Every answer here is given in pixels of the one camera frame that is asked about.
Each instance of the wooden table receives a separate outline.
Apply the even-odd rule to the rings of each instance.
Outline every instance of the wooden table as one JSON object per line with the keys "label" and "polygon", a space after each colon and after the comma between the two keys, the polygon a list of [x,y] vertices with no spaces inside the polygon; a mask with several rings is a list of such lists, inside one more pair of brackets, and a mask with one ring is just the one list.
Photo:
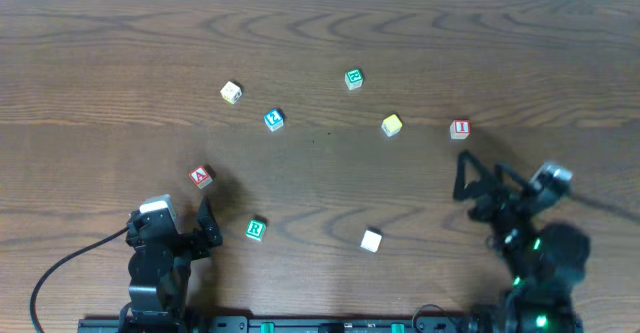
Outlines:
{"label": "wooden table", "polygon": [[[470,149],[529,175],[547,158],[578,194],[536,219],[592,237],[574,292],[589,332],[640,327],[640,0],[1,0],[0,331],[64,255],[169,193],[183,229],[212,200],[224,246],[190,304],[255,315],[407,316],[496,302],[511,283],[452,201]],[[363,89],[345,70],[359,66]],[[237,80],[236,105],[220,88]],[[263,115],[287,118],[271,133]],[[382,120],[402,131],[387,139]],[[452,119],[473,133],[449,139]],[[188,173],[210,164],[217,184]],[[244,236],[268,219],[262,243]],[[382,230],[378,253],[359,248]],[[47,332],[129,301],[118,239],[63,266]]]}

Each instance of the white block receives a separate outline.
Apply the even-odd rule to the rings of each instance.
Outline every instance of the white block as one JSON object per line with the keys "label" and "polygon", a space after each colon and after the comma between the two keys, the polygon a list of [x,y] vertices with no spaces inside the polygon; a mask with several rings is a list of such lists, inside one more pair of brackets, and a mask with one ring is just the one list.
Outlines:
{"label": "white block", "polygon": [[451,139],[465,139],[471,134],[471,122],[468,119],[456,119],[449,127]]}
{"label": "white block", "polygon": [[367,231],[364,232],[364,237],[362,238],[362,243],[360,243],[360,247],[375,253],[378,251],[378,247],[380,246],[380,241],[382,241],[382,236],[380,234],[372,232],[367,229]]}
{"label": "white block", "polygon": [[242,97],[242,89],[233,82],[227,82],[227,84],[220,90],[222,98],[231,104],[236,104],[238,99]]}

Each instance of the green block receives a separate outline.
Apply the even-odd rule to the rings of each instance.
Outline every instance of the green block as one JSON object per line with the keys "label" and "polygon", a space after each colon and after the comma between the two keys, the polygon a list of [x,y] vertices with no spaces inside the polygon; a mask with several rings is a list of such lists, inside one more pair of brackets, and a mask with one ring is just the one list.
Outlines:
{"label": "green block", "polygon": [[362,76],[362,72],[360,69],[352,69],[347,71],[344,75],[344,81],[347,83],[347,87],[349,90],[360,88],[362,86],[362,81],[364,81],[364,77]]}
{"label": "green block", "polygon": [[404,333],[404,324],[392,324],[391,333]]}
{"label": "green block", "polygon": [[252,219],[249,221],[246,234],[247,234],[247,237],[251,239],[262,241],[262,237],[264,236],[264,232],[266,230],[267,230],[267,225],[264,222],[260,222],[259,220]]}
{"label": "green block", "polygon": [[276,325],[273,323],[260,324],[260,333],[273,333],[276,330]]}

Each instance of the black cable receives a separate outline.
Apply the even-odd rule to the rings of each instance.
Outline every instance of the black cable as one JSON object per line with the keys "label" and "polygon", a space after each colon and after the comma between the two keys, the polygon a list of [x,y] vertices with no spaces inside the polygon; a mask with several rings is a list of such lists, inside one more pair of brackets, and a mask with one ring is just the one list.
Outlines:
{"label": "black cable", "polygon": [[127,324],[127,313],[129,313],[129,308],[131,308],[131,302],[127,303],[120,310],[120,319],[118,320],[118,333],[123,333],[125,330],[125,325]]}
{"label": "black cable", "polygon": [[129,230],[129,228],[123,228],[119,231],[117,231],[116,233],[108,236],[107,238],[93,243],[90,246],[84,247],[82,249],[80,249],[79,251],[76,251],[74,253],[69,254],[68,256],[60,259],[58,261],[58,263],[54,264],[53,266],[51,266],[51,268],[49,268],[49,270],[47,270],[42,277],[40,278],[40,280],[38,281],[38,284],[36,284],[35,288],[33,288],[33,293],[31,293],[31,300],[29,301],[29,311],[31,313],[31,321],[33,322],[33,327],[36,329],[37,333],[44,333],[44,331],[42,330],[42,326],[40,325],[40,321],[38,320],[38,315],[36,314],[36,299],[38,298],[38,292],[40,291],[40,288],[42,287],[42,285],[44,284],[44,281],[47,280],[47,278],[49,278],[49,276],[51,275],[51,273],[53,273],[56,269],[58,269],[61,265],[65,264],[66,262],[70,261],[71,259],[79,256],[82,253],[85,253],[87,251],[92,250],[95,247],[99,247],[111,240],[116,239],[117,237],[121,236],[122,234],[126,233]]}
{"label": "black cable", "polygon": [[615,204],[602,202],[594,198],[583,196],[579,193],[571,193],[571,195],[569,195],[569,199],[573,200],[574,202],[583,204],[589,208],[605,211],[619,218],[626,219],[636,224],[640,224],[640,215],[625,208],[619,207]]}
{"label": "black cable", "polygon": [[418,327],[416,327],[416,318],[418,316],[418,314],[420,312],[422,312],[425,308],[436,308],[438,309],[440,312],[442,312],[443,314],[445,314],[447,316],[447,319],[449,319],[449,322],[451,322],[451,324],[453,324],[453,326],[456,329],[456,332],[460,331],[460,327],[459,327],[459,323],[456,323],[456,321],[453,320],[453,318],[449,317],[449,314],[442,309],[442,307],[440,307],[437,304],[425,304],[422,307],[418,308],[418,310],[416,310],[415,313],[413,313],[413,317],[411,317],[411,328],[414,328],[417,332],[422,332],[422,329],[419,329]]}

